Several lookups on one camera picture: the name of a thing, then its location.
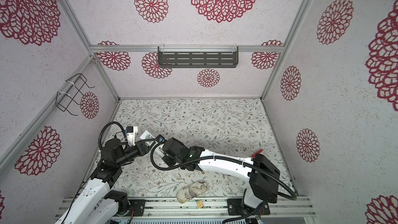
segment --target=black wire hook rack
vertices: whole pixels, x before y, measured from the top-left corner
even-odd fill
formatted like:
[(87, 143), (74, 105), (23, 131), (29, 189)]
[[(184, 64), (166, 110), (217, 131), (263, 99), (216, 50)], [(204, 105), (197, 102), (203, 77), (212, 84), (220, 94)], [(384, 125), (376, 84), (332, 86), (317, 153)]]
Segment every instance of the black wire hook rack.
[[(77, 76), (78, 76), (78, 78), (76, 79), (76, 81), (75, 81), (75, 82), (72, 82), (71, 80), (74, 79), (74, 78), (77, 77)], [(78, 82), (79, 79), (82, 80), (83, 84), (82, 84), (79, 88), (77, 88), (75, 84)], [(81, 95), (84, 95), (84, 94), (81, 92), (81, 89), (82, 89), (82, 87), (84, 87), (84, 85), (86, 85), (88, 88), (94, 88), (95, 86), (90, 87), (90, 86), (87, 84), (87, 78), (86, 78), (82, 73), (77, 73), (76, 75), (74, 75), (74, 76), (72, 76), (71, 78), (67, 79), (66, 82), (70, 82), (70, 83), (73, 85), (73, 87), (77, 89), (77, 92), (75, 93), (75, 95), (74, 95), (73, 97), (71, 97), (70, 94), (69, 94), (68, 92), (69, 92), (73, 87), (71, 87), (67, 92), (58, 91), (58, 92), (57, 92), (57, 96), (55, 97), (55, 106), (56, 106), (59, 110), (61, 110), (62, 112), (67, 111), (67, 112), (69, 112), (69, 113), (70, 113), (71, 115), (73, 115), (73, 116), (78, 116), (78, 114), (73, 114), (73, 113), (71, 113), (71, 112), (68, 110), (69, 105), (70, 105), (72, 102), (75, 102), (77, 105), (81, 105), (80, 103), (77, 103), (76, 100), (75, 100), (74, 98), (76, 97), (76, 95), (77, 95), (78, 93), (80, 93)], [(64, 96), (67, 96), (67, 97), (70, 98), (70, 102), (67, 104), (66, 107), (63, 106), (63, 105), (61, 104), (61, 101), (62, 101), (62, 99), (63, 99), (64, 97), (61, 97), (60, 101), (58, 102), (58, 96), (61, 95), (61, 94), (63, 94)]]

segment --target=floral patterned floor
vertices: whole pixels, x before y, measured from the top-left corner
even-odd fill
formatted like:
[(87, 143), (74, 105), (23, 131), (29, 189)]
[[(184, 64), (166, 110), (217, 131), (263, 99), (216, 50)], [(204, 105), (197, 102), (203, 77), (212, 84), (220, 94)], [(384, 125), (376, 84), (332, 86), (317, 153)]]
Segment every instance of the floral patterned floor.
[[(197, 145), (231, 156), (247, 157), (263, 149), (262, 154), (281, 171), (280, 179), (293, 188), (259, 99), (124, 100), (114, 120), (124, 127), (138, 126), (139, 135), (148, 130), (154, 136), (175, 137), (187, 147)], [(106, 140), (119, 131), (113, 125)], [(166, 166), (156, 154), (155, 160)], [(239, 197), (247, 187), (244, 181), (217, 172), (159, 171), (147, 154), (123, 167), (113, 188), (129, 197), (175, 197), (199, 179), (209, 184), (205, 193), (209, 197)]]

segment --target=beige cloth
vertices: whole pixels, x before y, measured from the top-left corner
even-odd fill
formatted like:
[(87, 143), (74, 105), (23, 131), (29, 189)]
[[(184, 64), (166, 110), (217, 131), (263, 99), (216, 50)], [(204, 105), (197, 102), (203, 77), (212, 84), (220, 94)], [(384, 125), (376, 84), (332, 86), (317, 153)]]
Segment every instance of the beige cloth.
[(180, 203), (185, 203), (192, 198), (203, 194), (209, 189), (209, 185), (204, 180), (199, 180), (191, 185), (183, 187), (177, 192), (177, 200)]

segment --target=metal vent grille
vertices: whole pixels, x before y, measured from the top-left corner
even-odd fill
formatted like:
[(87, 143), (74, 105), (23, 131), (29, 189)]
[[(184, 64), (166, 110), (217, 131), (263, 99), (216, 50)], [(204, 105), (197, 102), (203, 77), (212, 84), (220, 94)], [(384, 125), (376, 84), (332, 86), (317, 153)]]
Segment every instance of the metal vent grille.
[(158, 47), (158, 63), (162, 68), (234, 68), (238, 64), (236, 52), (163, 52)]
[[(140, 219), (140, 220), (132, 220), (130, 224), (221, 224), (224, 219)], [(228, 224), (246, 224), (245, 220), (236, 220), (232, 222), (228, 222)]]

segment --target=zip tie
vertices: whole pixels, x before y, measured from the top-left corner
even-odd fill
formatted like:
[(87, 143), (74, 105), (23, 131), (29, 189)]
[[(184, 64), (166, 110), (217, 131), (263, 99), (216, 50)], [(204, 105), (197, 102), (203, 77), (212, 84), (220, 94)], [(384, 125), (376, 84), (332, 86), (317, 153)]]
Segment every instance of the zip tie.
[(66, 92), (58, 92), (58, 93), (64, 93), (64, 94), (66, 94), (67, 96), (70, 97), (70, 94), (68, 94), (68, 93), (66, 93)]

